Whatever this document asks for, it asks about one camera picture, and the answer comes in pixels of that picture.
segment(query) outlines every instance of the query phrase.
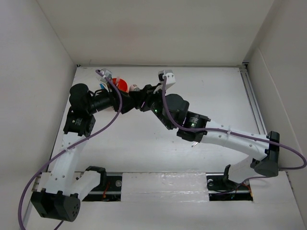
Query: robotic arm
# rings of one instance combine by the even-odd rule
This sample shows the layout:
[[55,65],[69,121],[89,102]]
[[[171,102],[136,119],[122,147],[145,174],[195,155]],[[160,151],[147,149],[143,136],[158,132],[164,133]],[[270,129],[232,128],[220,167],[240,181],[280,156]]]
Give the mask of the robotic arm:
[[[113,107],[116,112],[119,109],[118,95],[105,80],[106,78],[112,79],[112,73],[107,69],[102,69],[97,73],[104,89],[91,92],[85,84],[76,84],[70,89],[71,107],[67,114],[61,146],[61,150],[67,150],[67,152],[56,160],[50,178],[42,191],[33,192],[31,196],[31,202],[41,217],[74,221],[79,213],[81,201],[88,193],[98,185],[105,186],[106,170],[93,166],[87,168],[83,176],[72,183],[80,153],[87,141],[72,149],[67,149],[71,144],[90,136],[95,124],[93,114],[109,107]],[[145,85],[143,89],[129,93],[120,91],[123,101],[120,112],[124,114],[133,108],[142,112],[151,110],[167,129],[177,128],[169,119],[163,106],[162,95],[164,81],[166,81],[165,89],[176,83],[174,74],[171,70],[164,70],[158,73],[158,77],[160,83],[156,86]],[[218,124],[204,115],[189,111],[189,102],[178,94],[167,95],[166,104],[177,125],[191,129],[191,131],[178,129],[178,137],[195,143],[220,145],[248,155],[236,165],[227,165],[224,172],[225,178],[240,183],[256,174],[267,177],[278,175],[279,148],[277,146],[233,136],[230,135],[230,132],[274,142],[279,142],[278,133],[272,131],[269,135],[259,135],[233,130],[230,126]],[[195,132],[192,131],[194,128],[223,128],[229,132]]]

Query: red object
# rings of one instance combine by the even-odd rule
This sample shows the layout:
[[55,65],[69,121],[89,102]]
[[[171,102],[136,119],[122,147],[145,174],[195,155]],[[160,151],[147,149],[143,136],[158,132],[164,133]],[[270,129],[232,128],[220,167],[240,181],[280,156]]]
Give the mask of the red object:
[[[113,78],[112,81],[113,81],[113,84],[115,84],[116,78]],[[124,91],[124,92],[129,92],[128,84],[123,79],[119,79],[118,89],[121,90],[121,91]]]

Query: wall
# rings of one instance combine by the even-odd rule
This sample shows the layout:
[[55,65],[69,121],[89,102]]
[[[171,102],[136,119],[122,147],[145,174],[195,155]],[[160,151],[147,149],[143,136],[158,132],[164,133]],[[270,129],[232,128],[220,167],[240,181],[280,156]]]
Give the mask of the wall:
[[[285,0],[266,36],[255,50],[248,70],[268,131],[281,133],[282,143],[307,151],[307,1]],[[281,166],[302,164],[281,151]],[[294,195],[307,225],[307,170],[289,171]]]
[[240,65],[273,2],[38,0],[72,60],[87,66]]
[[50,157],[74,72],[35,0],[0,1],[1,229],[19,229],[22,189]]

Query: transparent tape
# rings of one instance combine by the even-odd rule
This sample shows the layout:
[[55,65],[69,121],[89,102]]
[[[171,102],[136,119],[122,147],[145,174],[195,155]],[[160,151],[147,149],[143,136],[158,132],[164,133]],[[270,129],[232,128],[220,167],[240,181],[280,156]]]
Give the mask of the transparent tape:
[[206,173],[123,173],[121,201],[208,202]]

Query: white floor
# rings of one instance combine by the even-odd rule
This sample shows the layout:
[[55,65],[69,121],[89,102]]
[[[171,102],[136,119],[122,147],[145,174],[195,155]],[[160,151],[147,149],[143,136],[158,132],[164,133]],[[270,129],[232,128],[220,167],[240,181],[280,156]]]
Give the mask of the white floor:
[[[82,82],[92,91],[99,89],[95,69],[78,68],[74,84]],[[145,84],[157,84],[157,73],[164,68],[109,69],[114,76],[119,75],[129,84],[138,84],[142,88]],[[178,93],[189,101],[191,111],[257,133],[238,68],[171,69],[177,83],[168,93]],[[97,113],[95,130],[102,128],[114,115],[111,109]],[[53,155],[58,153],[63,122]],[[244,157],[243,153],[214,145],[199,144],[191,148],[190,142],[178,138],[176,131],[168,131],[150,111],[131,111],[121,115],[108,130],[87,143],[77,171],[95,165],[105,167],[109,172],[222,172],[226,165]],[[251,188],[254,202],[181,202],[180,199],[149,202],[138,200],[136,196],[122,202],[82,202],[77,219],[73,223],[65,222],[60,229],[305,229],[284,172],[277,178],[251,181]],[[32,208],[27,229],[53,229],[57,224],[56,220],[40,218]]]

